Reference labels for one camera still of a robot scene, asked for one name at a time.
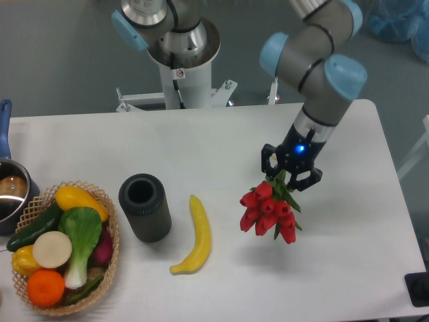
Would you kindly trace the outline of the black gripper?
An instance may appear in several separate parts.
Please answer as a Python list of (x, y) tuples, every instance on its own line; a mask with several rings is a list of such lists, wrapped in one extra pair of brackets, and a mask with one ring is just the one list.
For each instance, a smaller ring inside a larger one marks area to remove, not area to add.
[[(281, 170), (291, 174), (286, 187), (289, 191), (304, 191), (317, 184), (322, 179), (322, 171), (314, 166), (316, 157), (324, 147), (324, 142), (316, 141), (316, 127), (300, 134), (293, 125), (283, 142), (276, 148), (265, 144), (261, 149), (261, 171), (268, 178), (275, 178)], [(271, 165), (270, 158), (276, 156), (277, 164)], [(308, 172), (309, 175), (299, 179), (299, 175)]]

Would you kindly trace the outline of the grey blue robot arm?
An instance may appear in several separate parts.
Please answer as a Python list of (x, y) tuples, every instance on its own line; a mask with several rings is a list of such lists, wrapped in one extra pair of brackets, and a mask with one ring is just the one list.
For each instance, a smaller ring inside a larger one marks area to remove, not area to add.
[[(269, 178), (283, 174), (289, 191), (303, 191), (322, 178), (315, 159), (359, 96), (367, 72), (336, 53), (361, 27), (363, 14), (355, 2), (293, 1), (292, 7), (304, 28), (297, 36), (272, 35), (259, 63), (306, 100), (283, 142), (263, 147), (261, 170)], [(122, 1), (111, 21), (130, 47), (147, 51), (158, 64), (168, 109), (214, 105), (211, 63), (221, 42), (197, 1)]]

